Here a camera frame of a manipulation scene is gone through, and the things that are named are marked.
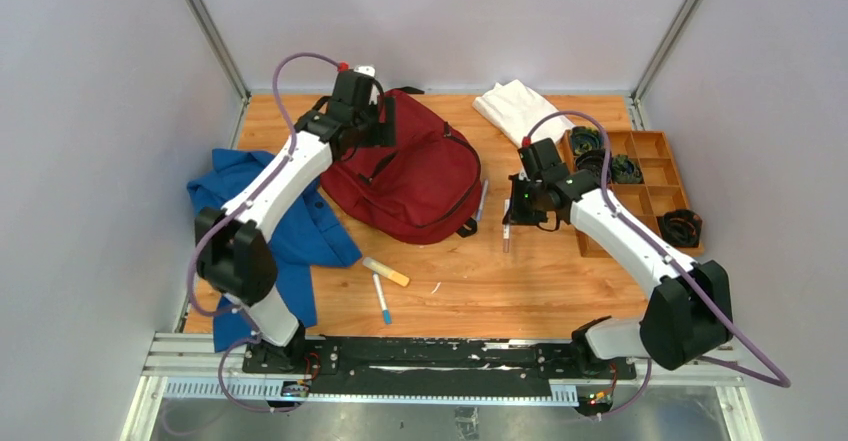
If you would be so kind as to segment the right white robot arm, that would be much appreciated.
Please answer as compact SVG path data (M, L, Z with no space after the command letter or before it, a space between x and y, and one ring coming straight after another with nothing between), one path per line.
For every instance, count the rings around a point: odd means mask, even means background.
M550 139L524 140L520 173L512 176L507 221L527 225L554 214L599 244L648 299L639 318L602 317L574 330L571 364L596 378L613 358L649 358L666 370L707 354L733 337L729 279L717 262L699 263L672 248L627 211L586 170L572 173Z

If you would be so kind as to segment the red backpack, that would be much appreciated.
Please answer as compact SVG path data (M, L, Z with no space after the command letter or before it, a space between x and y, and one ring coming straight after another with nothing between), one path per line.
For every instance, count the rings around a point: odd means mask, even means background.
M478 232L482 162L466 137L404 89L392 89L396 145L334 163L320 185L352 218L407 244Z

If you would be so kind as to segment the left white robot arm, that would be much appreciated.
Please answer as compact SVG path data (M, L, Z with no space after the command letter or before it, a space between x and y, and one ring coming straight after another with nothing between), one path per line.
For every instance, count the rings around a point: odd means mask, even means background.
M188 285L203 279L242 312L250 337L270 345L268 361L283 374L298 372L307 350L298 341L303 323L276 286L271 237L308 185L344 154L393 141L394 116L375 68L339 63L336 70L323 103L298 119L280 111L290 136L269 165L222 207L204 208L195 217Z

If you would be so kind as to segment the purple capped marker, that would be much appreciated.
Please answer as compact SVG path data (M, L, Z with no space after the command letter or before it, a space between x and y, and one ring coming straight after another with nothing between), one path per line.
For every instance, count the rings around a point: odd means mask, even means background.
M479 200L479 203L478 203L478 208L477 208L477 210L475 212L475 216L474 216L475 222L477 224L479 224L482 220L482 215L483 215L483 211L484 211L484 207L485 207L485 203L486 203L486 196L487 196L487 192L488 192L488 187L489 187L489 180L484 179L483 182L482 182L481 195L480 195L480 200Z

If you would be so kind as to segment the orange highlighter marker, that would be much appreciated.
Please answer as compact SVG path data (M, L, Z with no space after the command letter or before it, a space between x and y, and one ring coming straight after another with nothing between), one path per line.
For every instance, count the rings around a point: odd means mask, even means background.
M410 283L410 278L408 276L371 257L363 258L362 264L372 272L386 279L389 279L390 281L398 284L399 286L406 287Z

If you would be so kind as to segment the brown capped marker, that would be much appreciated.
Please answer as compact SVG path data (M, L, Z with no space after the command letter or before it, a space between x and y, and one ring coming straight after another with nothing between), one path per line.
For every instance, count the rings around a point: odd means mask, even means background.
M511 240L511 205L512 201L510 198L504 200L503 205L503 219L502 219L502 239L503 239L503 252L510 252L510 240Z

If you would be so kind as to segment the blue capped marker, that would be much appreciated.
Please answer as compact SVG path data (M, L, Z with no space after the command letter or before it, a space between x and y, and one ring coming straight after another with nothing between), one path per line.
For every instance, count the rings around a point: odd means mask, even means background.
M390 311L389 311L387 300L386 300L386 297L385 297L385 294L384 294L380 275L376 272L373 272L372 273L372 281L373 281L373 284L374 284L374 287L375 287L377 299L378 299L379 306L380 306L380 309L381 309L383 322L386 325L391 325L392 324L392 318L391 318L391 314L390 314Z

